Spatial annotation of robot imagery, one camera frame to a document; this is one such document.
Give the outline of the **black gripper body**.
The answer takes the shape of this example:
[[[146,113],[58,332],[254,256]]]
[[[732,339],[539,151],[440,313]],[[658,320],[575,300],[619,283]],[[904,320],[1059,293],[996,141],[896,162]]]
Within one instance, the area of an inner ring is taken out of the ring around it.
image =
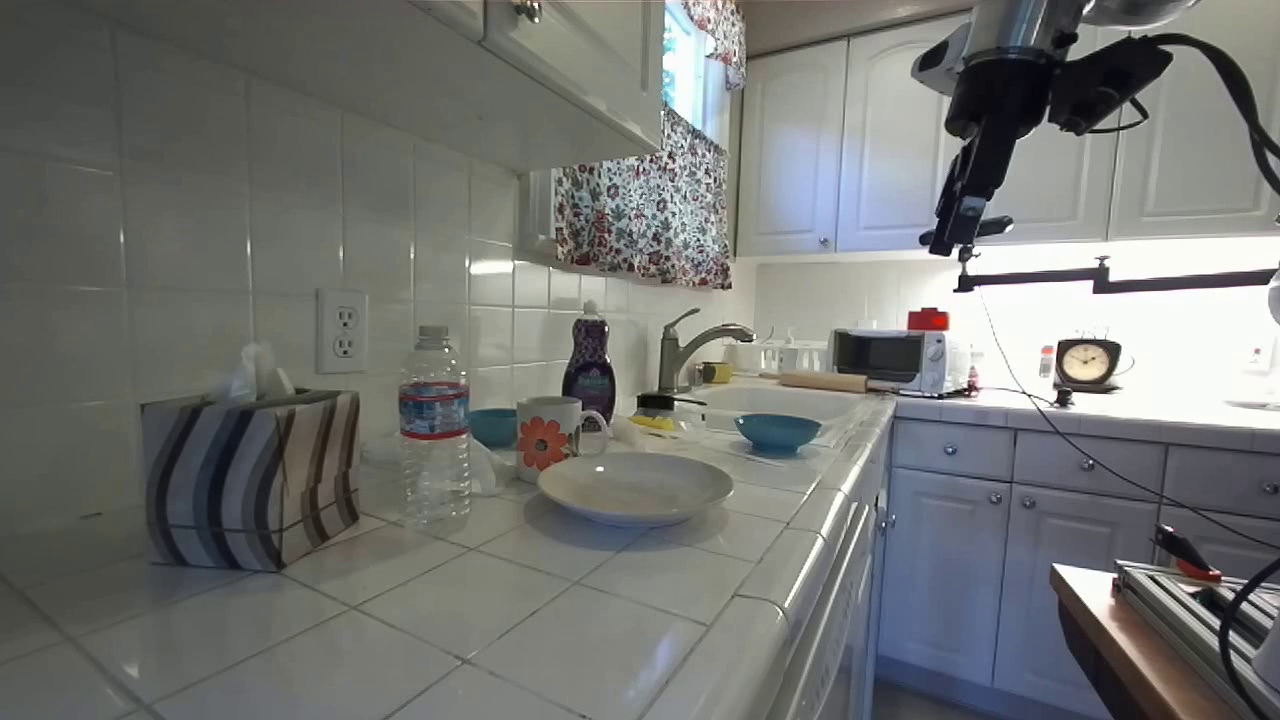
[[[954,81],[945,129],[958,141],[951,189],[992,199],[1011,150],[1044,120],[1054,61],[1044,54],[977,56]]]

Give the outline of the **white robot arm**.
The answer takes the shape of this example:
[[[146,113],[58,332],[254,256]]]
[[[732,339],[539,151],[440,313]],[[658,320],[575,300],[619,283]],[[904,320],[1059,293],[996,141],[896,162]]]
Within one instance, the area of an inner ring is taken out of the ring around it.
[[[958,146],[921,236],[933,256],[972,256],[1008,215],[987,221],[1016,146],[1051,120],[1088,136],[1147,87],[1170,56],[1156,41],[1117,41],[1072,56],[1083,25],[1153,30],[1196,0],[977,0],[972,15],[915,56],[912,75],[948,99],[945,133]]]

